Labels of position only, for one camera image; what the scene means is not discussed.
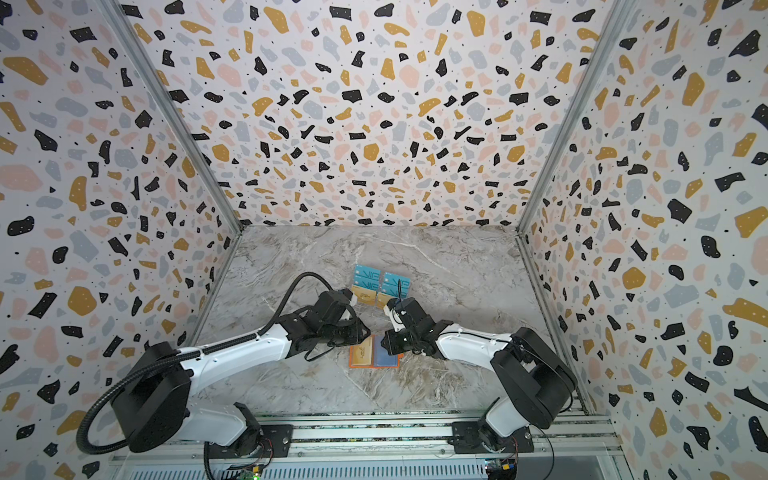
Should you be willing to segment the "orange card holder wallet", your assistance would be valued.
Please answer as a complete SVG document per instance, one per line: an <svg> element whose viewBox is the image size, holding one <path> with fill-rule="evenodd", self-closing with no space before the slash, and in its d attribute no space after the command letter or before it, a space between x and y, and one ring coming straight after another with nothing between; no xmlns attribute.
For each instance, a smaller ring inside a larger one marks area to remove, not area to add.
<svg viewBox="0 0 768 480"><path fill-rule="evenodd" d="M381 345L383 335L372 335L362 343L369 341L373 347L373 364L370 368L351 368L351 369L396 369L400 366L402 354L392 355Z"/></svg>

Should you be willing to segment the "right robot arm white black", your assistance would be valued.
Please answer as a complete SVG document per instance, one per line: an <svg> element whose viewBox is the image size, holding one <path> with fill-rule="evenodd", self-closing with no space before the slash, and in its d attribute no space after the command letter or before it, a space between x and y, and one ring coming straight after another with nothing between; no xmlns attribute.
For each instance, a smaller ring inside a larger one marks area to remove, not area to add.
<svg viewBox="0 0 768 480"><path fill-rule="evenodd" d="M528 327L492 334L436 322L414 298L392 298L383 311L392 324L381 341L388 354L463 362L494 372L500 381L504 398L479 420L452 424L449 443L459 454L512 452L530 427L548 429L576 391L575 375Z"/></svg>

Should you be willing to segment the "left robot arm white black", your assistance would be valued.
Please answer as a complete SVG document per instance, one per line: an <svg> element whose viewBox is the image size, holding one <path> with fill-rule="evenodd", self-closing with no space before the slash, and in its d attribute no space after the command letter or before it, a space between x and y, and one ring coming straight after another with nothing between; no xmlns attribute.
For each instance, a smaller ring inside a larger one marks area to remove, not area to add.
<svg viewBox="0 0 768 480"><path fill-rule="evenodd" d="M110 402L129 450L142 453L169 440L256 444L261 426L245 405L210 404L195 395L250 368L308 355L318 345L362 343L370 330L356 314L356 303L349 289L324 291L315 304L279 317L264 333L183 349L166 342L152 346L135 367L164 360L169 366L129 382Z"/></svg>

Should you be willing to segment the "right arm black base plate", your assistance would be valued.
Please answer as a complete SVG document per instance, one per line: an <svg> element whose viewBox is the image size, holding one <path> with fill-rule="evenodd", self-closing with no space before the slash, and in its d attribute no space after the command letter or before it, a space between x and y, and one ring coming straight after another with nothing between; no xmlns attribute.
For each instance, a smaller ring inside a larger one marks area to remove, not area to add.
<svg viewBox="0 0 768 480"><path fill-rule="evenodd" d="M500 436L485 421L457 421L451 424L448 439L456 454L532 453L533 441L529 430L522 427L508 436Z"/></svg>

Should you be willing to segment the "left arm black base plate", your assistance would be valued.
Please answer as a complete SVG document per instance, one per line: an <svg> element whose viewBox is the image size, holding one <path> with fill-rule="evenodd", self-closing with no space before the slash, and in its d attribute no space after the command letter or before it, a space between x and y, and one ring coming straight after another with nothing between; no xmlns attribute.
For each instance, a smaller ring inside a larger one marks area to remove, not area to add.
<svg viewBox="0 0 768 480"><path fill-rule="evenodd" d="M292 443L293 431L294 427L290 424L247 427L231 445L210 444L204 451L211 460L242 459L254 462L259 458L285 458Z"/></svg>

